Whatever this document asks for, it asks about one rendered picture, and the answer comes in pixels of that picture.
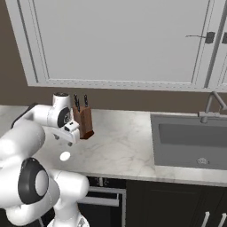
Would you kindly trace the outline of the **grey sink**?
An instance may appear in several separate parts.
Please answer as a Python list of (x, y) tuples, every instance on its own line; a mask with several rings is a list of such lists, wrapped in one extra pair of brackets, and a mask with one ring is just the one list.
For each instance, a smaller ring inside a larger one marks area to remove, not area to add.
[(227, 170), (227, 117), (151, 113), (156, 166)]

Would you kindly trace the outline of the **grey tap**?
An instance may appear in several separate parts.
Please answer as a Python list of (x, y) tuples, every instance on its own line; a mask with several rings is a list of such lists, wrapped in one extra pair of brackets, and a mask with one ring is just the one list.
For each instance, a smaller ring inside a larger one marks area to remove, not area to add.
[(209, 94), (207, 104), (206, 104), (206, 107), (205, 107), (205, 111), (204, 112), (198, 112), (198, 116), (200, 117), (201, 123), (207, 123), (209, 118), (220, 118), (221, 117), (220, 113), (214, 113), (214, 112), (210, 111), (210, 107), (211, 107), (213, 99), (215, 99), (218, 102), (219, 106), (223, 110), (227, 110), (227, 105), (225, 104), (223, 99), (219, 96), (219, 94), (216, 91), (212, 91)]

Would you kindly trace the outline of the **black dishwasher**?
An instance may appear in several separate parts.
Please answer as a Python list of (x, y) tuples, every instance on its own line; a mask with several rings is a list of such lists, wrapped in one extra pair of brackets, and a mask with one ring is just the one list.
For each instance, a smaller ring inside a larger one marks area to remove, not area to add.
[(125, 227), (126, 181), (106, 177), (88, 177), (90, 188), (86, 197), (118, 199), (118, 207), (82, 204), (78, 207), (90, 227)]

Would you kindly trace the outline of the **dark lower cupboard door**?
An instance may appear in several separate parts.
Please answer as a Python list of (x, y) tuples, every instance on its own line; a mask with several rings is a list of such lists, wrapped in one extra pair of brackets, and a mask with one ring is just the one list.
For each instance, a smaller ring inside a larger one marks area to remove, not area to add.
[[(217, 210), (215, 211), (213, 227), (218, 227), (222, 218), (222, 213), (227, 214), (227, 189), (224, 190), (223, 196), (218, 204)], [(225, 220), (223, 227), (227, 227), (227, 219)]]
[(136, 180), (126, 186), (126, 227), (201, 227), (209, 211), (201, 186)]

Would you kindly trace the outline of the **brown wooden knife block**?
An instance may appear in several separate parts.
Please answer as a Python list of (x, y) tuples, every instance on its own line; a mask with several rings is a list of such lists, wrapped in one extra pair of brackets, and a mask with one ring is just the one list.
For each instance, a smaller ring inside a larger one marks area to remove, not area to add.
[(90, 138), (94, 134), (90, 107), (81, 106), (80, 109), (77, 109), (74, 106), (73, 112), (74, 120), (79, 124), (80, 139)]

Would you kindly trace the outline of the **white egg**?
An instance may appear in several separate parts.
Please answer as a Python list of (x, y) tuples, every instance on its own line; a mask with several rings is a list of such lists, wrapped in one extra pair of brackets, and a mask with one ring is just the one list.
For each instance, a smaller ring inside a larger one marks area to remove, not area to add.
[(70, 152), (63, 152), (59, 158), (61, 161), (67, 161), (70, 158), (71, 154)]

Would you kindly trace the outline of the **narrow white upper cupboard door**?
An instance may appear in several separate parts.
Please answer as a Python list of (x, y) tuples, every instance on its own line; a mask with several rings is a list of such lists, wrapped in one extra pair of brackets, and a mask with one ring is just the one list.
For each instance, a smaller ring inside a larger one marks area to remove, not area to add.
[(227, 92), (227, 44), (222, 43), (223, 34), (227, 32), (227, 0), (223, 0), (222, 16), (216, 33), (215, 46), (212, 52), (204, 88)]

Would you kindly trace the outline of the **wide white upper cupboard door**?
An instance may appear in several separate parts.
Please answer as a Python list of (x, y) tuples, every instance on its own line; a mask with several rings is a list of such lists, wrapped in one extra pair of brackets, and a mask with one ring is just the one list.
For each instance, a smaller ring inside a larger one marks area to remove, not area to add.
[(5, 0), (30, 86), (203, 88), (214, 0)]

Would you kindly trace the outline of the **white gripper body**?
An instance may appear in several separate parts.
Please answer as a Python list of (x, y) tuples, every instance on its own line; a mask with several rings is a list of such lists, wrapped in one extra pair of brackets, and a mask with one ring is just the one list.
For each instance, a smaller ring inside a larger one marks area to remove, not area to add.
[(65, 130), (64, 128), (54, 129), (53, 134), (72, 144), (76, 144), (80, 140), (79, 129), (75, 129), (73, 131)]

